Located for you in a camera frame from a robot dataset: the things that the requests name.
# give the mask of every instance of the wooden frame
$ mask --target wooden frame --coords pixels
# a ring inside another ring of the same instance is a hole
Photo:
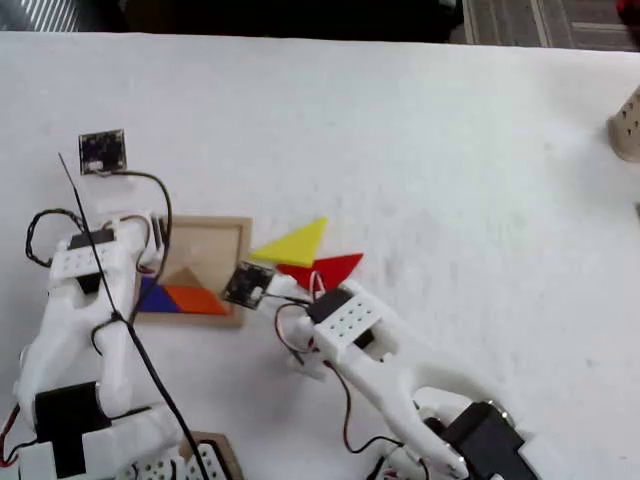
[[[219,298],[240,260],[246,260],[251,244],[251,219],[245,217],[176,216],[173,219],[171,250],[160,279],[188,267],[202,286]],[[229,315],[141,313],[144,322],[240,327],[243,309],[225,302]]]

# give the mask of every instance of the floor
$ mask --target floor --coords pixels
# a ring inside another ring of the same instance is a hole
[[[640,51],[640,22],[624,25],[616,0],[463,0],[453,43]]]

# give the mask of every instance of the cable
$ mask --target cable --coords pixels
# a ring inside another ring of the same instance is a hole
[[[36,254],[33,253],[33,247],[31,246],[33,235],[36,231],[36,225],[38,225],[38,222],[42,217],[47,215],[65,215],[66,217],[69,217],[71,221],[76,224],[81,233],[84,231],[84,226],[82,225],[82,220],[75,213],[70,210],[65,210],[64,208],[50,208],[34,215],[31,223],[27,227],[27,239],[24,246],[24,253],[29,260],[37,263],[41,267],[51,268],[51,262],[53,259],[49,258],[46,262],[39,259]]]
[[[398,440],[394,440],[393,438],[385,437],[383,435],[377,435],[377,436],[375,436],[373,438],[370,438],[360,448],[353,448],[351,446],[351,444],[349,443],[349,435],[348,435],[348,433],[349,433],[348,432],[348,430],[349,430],[349,419],[351,418],[351,392],[349,391],[349,387],[347,386],[347,382],[345,382],[344,378],[342,377],[342,375],[340,375],[340,372],[338,372],[336,367],[334,367],[328,361],[325,361],[324,364],[327,367],[329,367],[331,370],[333,370],[333,373],[336,374],[336,377],[338,377],[338,380],[340,380],[340,383],[342,384],[342,388],[344,389],[344,393],[347,396],[347,409],[346,409],[345,416],[344,416],[344,424],[342,426],[342,440],[343,440],[344,446],[347,448],[347,450],[349,450],[349,452],[353,453],[354,455],[357,455],[359,453],[364,452],[367,448],[369,448],[371,446],[371,444],[373,444],[374,442],[377,442],[378,440],[384,440],[386,442],[393,443],[394,445],[397,445],[398,447],[404,447],[404,443],[399,442]]]
[[[380,457],[376,462],[375,466],[373,467],[373,470],[371,470],[371,473],[367,475],[367,478],[365,480],[376,480],[376,478],[378,478],[378,473],[380,473],[380,470],[382,470],[383,464],[384,464],[384,457]]]
[[[300,304],[300,306],[304,306],[304,307],[311,305],[311,302],[309,300],[305,300],[304,298],[298,298],[298,297],[289,297],[288,295],[274,295],[273,293],[263,293],[262,296],[269,297],[269,298],[280,298],[282,300],[287,300],[291,303]]]
[[[299,307],[302,308],[303,310],[305,309],[304,305],[300,305],[298,303],[285,303],[282,304],[278,307],[278,309],[276,310],[276,314],[274,316],[274,320],[273,320],[273,325],[274,328],[276,330],[276,335],[278,336],[278,340],[280,340],[280,342],[287,347],[287,349],[292,353],[311,353],[311,349],[307,349],[307,350],[302,350],[294,345],[291,345],[284,337],[284,334],[282,332],[282,326],[280,325],[280,312],[282,312],[282,310],[284,310],[287,307]]]
[[[316,283],[318,284],[319,290],[324,295],[327,290],[324,288],[324,280],[322,279],[322,274],[317,270],[311,272],[311,276],[309,277],[309,292],[311,292],[311,298],[315,302],[318,297],[316,296]]]
[[[35,445],[36,443],[38,443],[38,439],[16,445],[11,449],[11,453],[9,454],[8,461],[11,462],[11,464],[13,465],[18,460],[18,450],[20,450],[21,448],[30,447],[32,445]]]
[[[4,440],[7,438],[7,435],[13,428],[13,424],[16,423],[16,418],[18,418],[18,414],[20,413],[20,405],[13,407],[13,410],[9,414],[9,418],[7,419],[7,423],[5,423],[2,432],[0,432],[0,468],[9,468],[11,465],[16,463],[17,458],[11,459],[12,455],[9,455],[9,458],[4,458]]]
[[[418,460],[418,463],[422,465],[422,468],[424,469],[424,480],[429,480],[430,476],[429,476],[429,469],[427,468],[427,464],[424,463],[423,459]]]
[[[146,233],[145,233],[145,239],[144,239],[144,248],[142,249],[142,251],[140,252],[140,255],[138,255],[138,258],[136,259],[136,271],[142,274],[151,274],[153,273],[152,270],[148,270],[146,267],[140,265],[140,259],[142,258],[142,255],[144,255],[145,250],[149,246],[149,241],[151,240],[151,225],[149,224],[149,219],[144,215],[127,215],[125,217],[118,219],[118,221],[120,222],[126,222],[128,220],[142,220],[145,226],[147,227]],[[112,223],[113,222],[111,220],[108,220],[102,225],[102,228],[106,228]]]
[[[167,263],[167,257],[169,255],[169,247],[171,245],[171,232],[173,230],[173,207],[171,205],[171,197],[169,196],[169,190],[167,190],[167,187],[162,182],[162,180],[160,180],[155,175],[152,175],[150,173],[145,173],[145,172],[137,172],[135,170],[115,171],[115,172],[110,172],[107,176],[109,175],[144,177],[144,178],[153,180],[158,184],[158,186],[162,190],[162,194],[164,195],[164,200],[167,204],[167,231],[166,231],[166,235],[163,236],[164,252],[162,254],[162,260],[160,262],[160,267],[158,268],[158,271],[156,272],[151,282],[149,282],[145,290],[143,292],[140,292],[140,295],[138,295],[138,301],[134,305],[133,310],[131,311],[131,315],[129,315],[128,322],[134,323],[136,320],[136,317],[138,316],[138,313],[140,312],[140,308],[142,307],[142,304],[144,303],[146,298],[149,296],[151,291],[154,289],[154,287],[158,284],[158,281],[160,280],[160,277],[164,272],[164,267]]]
[[[107,277],[104,273],[104,270],[102,269],[102,265],[100,264],[100,260],[98,257],[98,252],[96,251],[95,248],[95,243],[93,242],[93,238],[91,237],[91,233],[89,230],[89,226],[88,226],[88,222],[87,222],[87,217],[84,213],[84,209],[82,208],[82,201],[80,200],[80,195],[78,194],[78,189],[76,188],[75,184],[73,183],[73,179],[71,178],[71,175],[69,174],[69,170],[67,169],[67,165],[64,162],[64,159],[62,158],[62,155],[60,153],[58,153],[58,157],[60,158],[60,162],[62,163],[62,166],[67,174],[67,177],[69,178],[69,182],[71,183],[71,186],[73,187],[73,193],[76,197],[76,203],[78,204],[78,209],[80,210],[80,215],[82,217],[82,222],[84,224],[84,228],[87,231],[87,234],[89,236],[89,241],[91,243],[91,247],[93,250],[93,255],[96,259],[96,264],[98,266],[98,270],[100,272],[100,277],[102,278],[102,281],[104,283],[105,286],[105,290],[107,291],[107,294],[109,296],[109,301],[111,303],[111,306],[113,308],[113,314],[111,316],[111,319],[104,322],[101,325],[98,325],[98,327],[94,328],[91,332],[91,341],[94,345],[94,347],[96,347],[95,344],[95,334],[101,329],[104,328],[105,326],[111,324],[111,323],[115,323],[115,322],[123,322],[126,327],[127,327],[127,331],[129,332],[129,336],[131,337],[131,340],[133,341],[133,344],[135,345],[136,349],[138,350],[138,354],[140,355],[140,358],[142,358],[142,361],[144,362],[145,367],[147,368],[147,371],[149,372],[149,375],[151,376],[151,379],[153,380],[153,383],[156,385],[156,388],[158,389],[158,391],[160,392],[160,395],[162,395],[162,398],[164,399],[164,401],[167,403],[167,406],[169,407],[169,409],[171,410],[171,412],[175,415],[176,420],[178,420],[178,423],[180,424],[180,428],[182,429],[184,436],[187,439],[187,442],[189,443],[189,446],[191,447],[192,451],[193,451],[193,455],[196,457],[196,462],[198,463],[198,467],[200,469],[200,473],[202,474],[202,477],[204,479],[208,479],[209,476],[207,475],[207,469],[204,466],[204,461],[202,460],[202,455],[200,455],[200,451],[198,450],[198,446],[193,438],[193,435],[191,434],[191,431],[189,430],[189,427],[187,426],[187,423],[185,422],[182,413],[180,412],[180,410],[178,409],[177,405],[175,404],[175,402],[173,401],[173,398],[171,398],[171,395],[169,394],[169,391],[166,389],[166,387],[164,386],[164,384],[162,383],[162,380],[160,380],[160,376],[158,375],[158,372],[156,371],[155,367],[153,366],[153,363],[151,362],[151,359],[149,358],[149,355],[147,354],[147,351],[144,348],[144,345],[142,344],[142,341],[140,340],[140,338],[138,337],[138,334],[135,331],[135,328],[133,327],[133,320],[135,320],[135,315],[137,314],[136,308],[134,307],[134,310],[132,311],[131,316],[129,317],[129,321],[125,321],[125,319],[122,317],[122,315],[120,314],[120,312],[116,309],[115,304],[113,303],[113,299],[111,297],[111,293],[109,292],[109,285],[107,283]],[[140,174],[139,172],[130,172],[133,175],[139,175],[139,176],[148,176],[151,178],[155,178],[152,175],[148,175],[148,174]],[[162,184],[162,182],[160,182],[159,179],[156,179],[159,184],[161,184],[162,186],[162,190],[165,194],[165,198],[167,200],[167,208],[169,210],[169,226],[167,229],[167,237],[170,237],[171,234],[171,222],[172,222],[172,216],[171,216],[171,201],[169,199],[169,193],[166,190],[166,188],[164,188],[164,185]],[[166,262],[166,257],[168,254],[168,250],[169,250],[169,238],[167,238],[165,240],[165,251],[163,254],[163,262],[160,266],[160,269],[158,271],[158,274],[156,275],[155,280],[157,281],[157,278],[160,277],[160,275],[162,275],[162,270],[164,269],[164,263]]]
[[[96,265],[98,265],[98,271],[100,272],[100,278],[102,279],[102,283],[104,283],[104,289],[107,292],[107,297],[109,297],[109,303],[111,304],[111,309],[114,314],[120,315],[120,312],[116,308],[115,303],[113,303],[113,297],[111,296],[111,290],[109,290],[109,284],[107,283],[107,276],[102,269],[102,262],[100,262],[100,256],[98,255],[98,250],[96,249],[96,243],[93,241],[93,235],[91,235],[91,229],[89,228],[89,223],[87,222],[87,216],[84,213],[84,208],[82,208],[82,202],[80,201],[80,195],[78,194],[78,189],[76,188],[76,184],[73,182],[71,178],[71,174],[69,173],[69,169],[67,168],[67,164],[64,162],[64,158],[62,158],[62,154],[58,152],[58,157],[60,158],[60,163],[62,163],[62,167],[64,168],[65,173],[67,174],[67,178],[71,183],[71,187],[73,188],[73,195],[76,197],[76,203],[78,204],[78,210],[80,210],[80,217],[82,218],[82,226],[84,227],[85,234],[89,239],[89,243],[91,244],[91,250],[93,251],[93,256],[96,259]]]

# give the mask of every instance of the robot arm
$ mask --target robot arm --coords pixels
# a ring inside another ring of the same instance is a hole
[[[317,355],[378,409],[403,443],[391,459],[409,478],[424,478],[419,460],[446,478],[537,478],[518,454],[524,441],[488,402],[487,382],[430,348],[355,282],[327,292],[307,315],[297,338],[312,338]]]
[[[159,260],[163,250],[150,241],[149,214],[124,217],[131,221],[119,218],[111,218],[108,228],[91,235],[113,302],[127,318],[134,305],[138,264]],[[93,329],[111,314],[87,235],[61,242],[50,269],[42,327],[23,355],[14,387],[24,418],[38,436],[36,445],[20,451],[21,478],[111,478],[132,462],[180,441],[180,429],[164,405],[111,421],[132,407],[132,344],[122,322],[95,335],[95,347],[102,354],[96,381],[63,383],[63,373],[80,354],[93,350]]]

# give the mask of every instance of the white tablecloth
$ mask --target white tablecloth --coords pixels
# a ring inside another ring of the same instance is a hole
[[[26,226],[74,207],[56,152],[76,165],[78,134],[124,128],[129,166],[176,212],[253,217],[253,246],[328,216],[321,254],[364,252],[356,278],[497,382],[541,478],[635,478],[640,166],[605,122],[639,72],[625,53],[0,34],[0,416],[46,302]],[[35,248],[68,228],[43,223]],[[189,424],[225,432],[249,480],[371,468],[342,447],[337,382],[288,370],[268,320],[140,330]],[[360,443],[381,426],[355,410]]]

